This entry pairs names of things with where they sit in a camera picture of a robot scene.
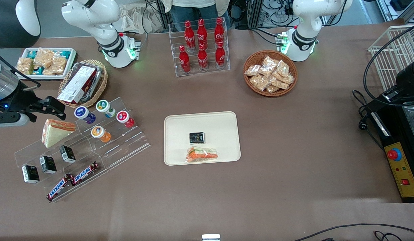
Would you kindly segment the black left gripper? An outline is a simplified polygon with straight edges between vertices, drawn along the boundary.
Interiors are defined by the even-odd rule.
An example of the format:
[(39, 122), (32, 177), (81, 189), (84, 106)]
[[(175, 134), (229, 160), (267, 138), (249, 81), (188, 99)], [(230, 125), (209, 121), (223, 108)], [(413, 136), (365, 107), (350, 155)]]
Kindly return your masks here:
[(414, 62), (397, 74), (396, 86), (400, 95), (414, 97)]

